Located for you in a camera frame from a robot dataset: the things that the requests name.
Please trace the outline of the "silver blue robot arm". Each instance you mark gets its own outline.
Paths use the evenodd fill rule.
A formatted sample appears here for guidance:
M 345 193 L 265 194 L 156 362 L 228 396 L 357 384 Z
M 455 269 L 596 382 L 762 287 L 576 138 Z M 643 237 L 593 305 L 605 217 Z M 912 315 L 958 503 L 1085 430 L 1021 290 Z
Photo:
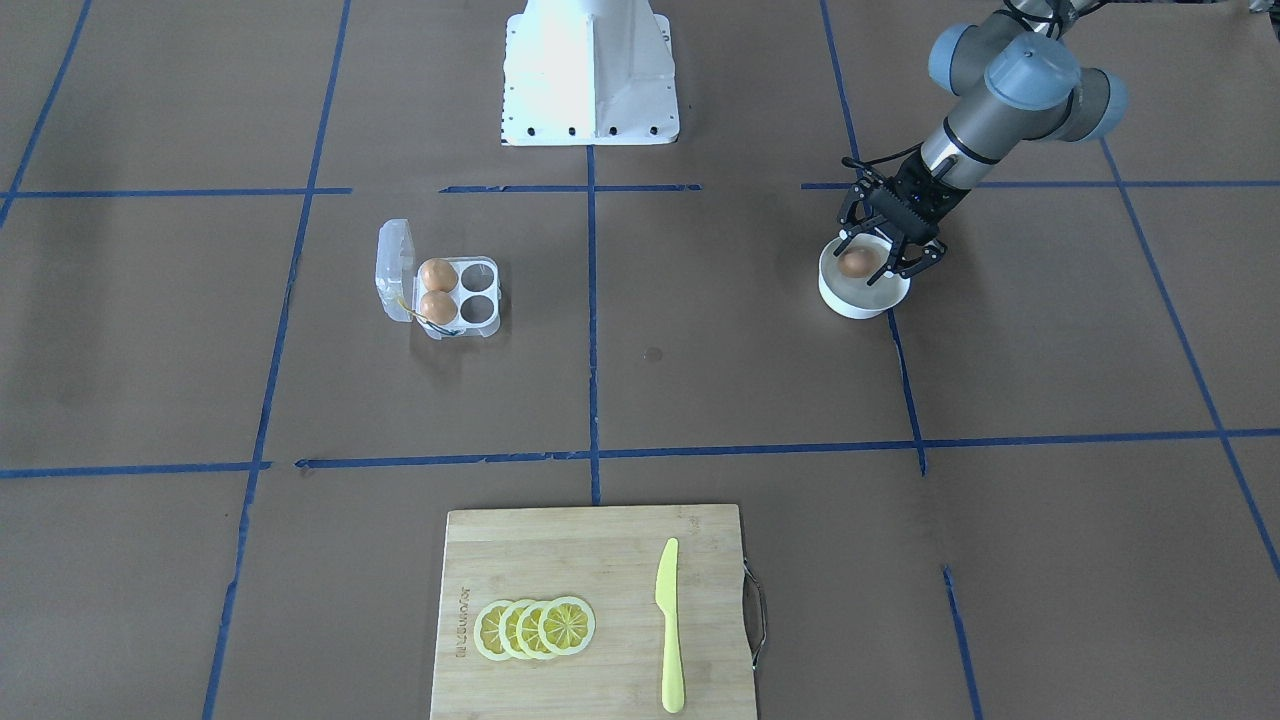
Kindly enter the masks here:
M 1126 85 L 1083 67 L 1064 42 L 1098 1 L 1006 1 L 980 24 L 948 27 L 931 50 L 931 78 L 956 102 L 922 142 L 895 154 L 899 168 L 845 158 L 859 172 L 838 214 L 838 250 L 858 234 L 890 245 L 863 277 L 913 278 L 940 263 L 940 223 L 1019 145 L 1103 138 L 1125 117 Z

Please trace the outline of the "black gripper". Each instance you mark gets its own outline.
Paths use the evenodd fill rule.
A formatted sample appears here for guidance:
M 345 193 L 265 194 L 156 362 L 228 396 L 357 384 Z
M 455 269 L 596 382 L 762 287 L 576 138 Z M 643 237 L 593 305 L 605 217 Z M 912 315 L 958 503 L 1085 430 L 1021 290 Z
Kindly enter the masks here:
M 883 263 L 869 275 L 869 283 L 877 283 L 884 275 L 911 279 L 941 263 L 948 247 L 934 238 L 940 232 L 938 224 L 969 195 L 969 190 L 936 178 L 919 150 L 864 160 L 861 169 L 869 176 L 850 186 L 838 210 L 836 249 L 846 249 L 856 236 L 870 232 L 877 240 L 890 243 Z M 858 215 L 860 206 L 865 208 L 865 215 Z M 927 242 L 915 243 L 891 236 Z

